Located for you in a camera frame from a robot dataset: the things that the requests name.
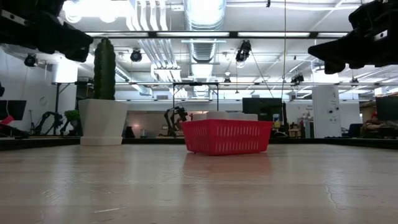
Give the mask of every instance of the black monitor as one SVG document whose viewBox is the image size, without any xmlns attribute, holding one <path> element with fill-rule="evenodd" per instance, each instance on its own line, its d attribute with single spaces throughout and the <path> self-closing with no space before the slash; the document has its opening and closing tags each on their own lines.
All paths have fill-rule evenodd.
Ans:
<svg viewBox="0 0 398 224">
<path fill-rule="evenodd" d="M 15 121 L 24 117 L 26 100 L 0 100 L 0 120 L 11 115 Z"/>
<path fill-rule="evenodd" d="M 376 97 L 376 108 L 381 121 L 398 120 L 398 96 Z"/>
<path fill-rule="evenodd" d="M 274 114 L 279 114 L 279 121 L 282 122 L 282 100 L 280 98 L 243 98 L 243 113 L 257 114 L 259 121 L 273 121 Z"/>
</svg>

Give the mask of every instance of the white planter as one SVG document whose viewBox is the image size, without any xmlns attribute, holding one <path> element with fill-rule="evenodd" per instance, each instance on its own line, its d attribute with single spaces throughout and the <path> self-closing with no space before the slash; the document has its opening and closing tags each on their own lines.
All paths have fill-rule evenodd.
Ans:
<svg viewBox="0 0 398 224">
<path fill-rule="evenodd" d="M 127 104 L 113 100 L 81 100 L 79 111 L 82 146 L 116 146 L 122 143 Z"/>
</svg>

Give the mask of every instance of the ceiling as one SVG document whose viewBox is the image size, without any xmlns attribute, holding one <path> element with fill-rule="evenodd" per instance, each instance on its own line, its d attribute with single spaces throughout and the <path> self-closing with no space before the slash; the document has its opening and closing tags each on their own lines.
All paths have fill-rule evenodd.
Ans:
<svg viewBox="0 0 398 224">
<path fill-rule="evenodd" d="M 354 11 L 354 7 L 359 6 L 361 1 L 289 0 L 286 2 L 286 11 L 284 9 L 284 1 L 271 1 L 270 7 L 265 7 L 263 3 L 265 1 L 227 0 L 223 30 L 349 32 L 351 24 L 348 22 L 348 16 Z M 186 30 L 184 12 L 181 10 L 181 8 L 183 9 L 183 1 L 168 0 L 166 1 L 166 6 L 169 29 L 173 31 Z M 350 7 L 350 9 L 320 11 L 320 9 L 325 7 Z M 80 22 L 72 25 L 86 32 L 129 30 L 126 26 L 125 17 L 118 17 L 112 23 L 102 22 L 98 17 L 83 17 Z M 187 78 L 190 76 L 190 56 L 187 44 L 183 44 L 181 40 L 183 39 L 172 39 L 171 42 L 175 58 L 181 68 L 181 77 Z M 150 75 L 151 62 L 145 54 L 143 54 L 141 62 L 133 63 L 129 59 L 132 49 L 140 47 L 137 39 L 111 39 L 111 41 L 118 55 L 118 63 L 126 71 L 130 72 L 130 75 L 135 80 L 142 82 L 153 81 Z M 328 40 L 250 39 L 253 54 L 246 60 L 243 68 L 237 68 L 234 56 L 242 41 L 242 39 L 226 39 L 225 43 L 219 44 L 213 74 L 208 81 L 218 80 L 222 82 L 225 78 L 225 72 L 230 72 L 230 76 L 234 77 L 231 79 L 233 82 L 260 82 L 262 80 L 261 75 L 268 82 L 282 82 L 283 74 L 286 74 L 285 78 L 287 82 L 290 82 L 291 77 L 300 72 L 304 75 L 306 82 L 311 82 L 313 77 L 312 62 L 316 60 L 307 53 L 307 49 L 314 44 L 320 44 Z M 90 67 L 92 67 L 92 61 L 87 63 L 86 68 L 88 69 L 86 71 L 90 71 Z M 360 74 L 377 70 L 378 68 L 371 66 L 359 70 L 345 70 L 339 74 L 339 78 L 341 82 L 348 82 Z M 360 81 L 378 82 L 396 77 L 397 74 L 398 70 L 395 66 L 392 66 L 388 71 L 377 75 L 363 76 L 364 78 Z M 80 75 L 88 76 L 89 72 L 81 72 Z M 371 90 L 375 87 L 368 86 L 365 89 L 368 88 Z"/>
</svg>

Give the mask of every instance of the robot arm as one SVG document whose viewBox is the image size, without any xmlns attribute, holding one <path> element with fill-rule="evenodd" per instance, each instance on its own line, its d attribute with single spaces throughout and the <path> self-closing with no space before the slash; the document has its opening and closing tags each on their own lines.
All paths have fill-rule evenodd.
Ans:
<svg viewBox="0 0 398 224">
<path fill-rule="evenodd" d="M 365 65 L 382 67 L 398 64 L 398 0 L 375 0 L 363 4 L 349 15 L 353 30 L 346 36 L 318 44 L 309 54 L 325 62 L 325 73 L 334 74 L 345 69 Z"/>
<path fill-rule="evenodd" d="M 171 121 L 169 120 L 169 112 L 173 111 L 172 116 L 170 117 Z M 176 136 L 175 134 L 175 124 L 174 124 L 174 115 L 178 114 L 181 118 L 182 121 L 187 121 L 186 116 L 188 115 L 188 113 L 185 111 L 184 108 L 180 108 L 179 106 L 176 106 L 174 108 L 168 109 L 165 113 L 164 113 L 164 118 L 166 119 L 167 122 L 167 127 L 168 127 L 168 131 L 167 131 L 167 135 L 168 136 Z"/>
<path fill-rule="evenodd" d="M 57 128 L 57 127 L 62 125 L 62 121 L 61 121 L 62 115 L 60 115 L 60 114 L 58 114 L 56 112 L 51 112 L 51 111 L 45 112 L 43 114 L 43 116 L 42 116 L 42 119 L 40 120 L 39 125 L 37 125 L 36 128 L 34 129 L 34 133 L 36 135 L 40 135 L 41 134 L 42 128 L 43 128 L 43 124 L 44 124 L 45 120 L 47 120 L 47 118 L 49 118 L 50 115 L 53 115 L 54 119 L 55 119 L 55 122 L 53 123 L 53 126 L 51 128 L 53 128 L 53 127 Z"/>
<path fill-rule="evenodd" d="M 85 62 L 93 38 L 60 23 L 57 16 L 64 1 L 0 0 L 0 43 L 46 54 L 59 51 L 70 60 Z"/>
</svg>

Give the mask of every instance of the light fixture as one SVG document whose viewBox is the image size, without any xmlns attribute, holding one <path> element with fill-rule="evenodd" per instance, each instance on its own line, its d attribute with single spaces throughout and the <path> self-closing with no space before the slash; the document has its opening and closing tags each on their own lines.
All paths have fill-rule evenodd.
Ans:
<svg viewBox="0 0 398 224">
<path fill-rule="evenodd" d="M 309 32 L 238 32 L 238 37 L 308 37 Z"/>
<path fill-rule="evenodd" d="M 77 3 L 74 3 L 71 0 L 65 1 L 63 3 L 62 9 L 65 12 L 65 18 L 67 22 L 74 24 L 81 20 L 81 15 Z"/>
<path fill-rule="evenodd" d="M 229 32 L 158 32 L 158 37 L 228 37 Z"/>
<path fill-rule="evenodd" d="M 302 82 L 304 82 L 303 74 L 299 73 L 298 75 L 292 77 L 291 83 L 299 84 L 299 83 L 302 83 Z"/>
<path fill-rule="evenodd" d="M 91 37 L 113 37 L 113 38 L 126 38 L 126 37 L 148 37 L 147 32 L 86 32 Z"/>
<path fill-rule="evenodd" d="M 236 62 L 237 68 L 243 68 L 245 66 L 245 62 Z"/>
<path fill-rule="evenodd" d="M 140 62 L 142 60 L 142 54 L 140 49 L 133 49 L 130 55 L 130 59 L 133 62 Z"/>
<path fill-rule="evenodd" d="M 242 42 L 242 45 L 240 47 L 240 49 L 238 50 L 237 54 L 236 54 L 236 62 L 238 63 L 242 63 L 245 62 L 246 59 L 248 59 L 249 55 L 250 55 L 250 51 L 251 51 L 251 44 L 250 41 L 248 40 L 244 40 Z"/>
<path fill-rule="evenodd" d="M 225 40 L 181 40 L 183 44 L 225 44 Z"/>
<path fill-rule="evenodd" d="M 318 37 L 336 37 L 336 38 L 339 38 L 339 37 L 344 37 L 347 34 L 348 33 L 339 33 L 339 32 L 336 32 L 336 33 L 319 33 Z"/>
<path fill-rule="evenodd" d="M 116 17 L 114 17 L 112 15 L 103 15 L 99 19 L 101 19 L 101 21 L 103 21 L 105 23 L 112 23 L 116 20 Z"/>
<path fill-rule="evenodd" d="M 36 67 L 37 66 L 36 54 L 28 54 L 24 60 L 24 64 L 28 67 Z"/>
</svg>

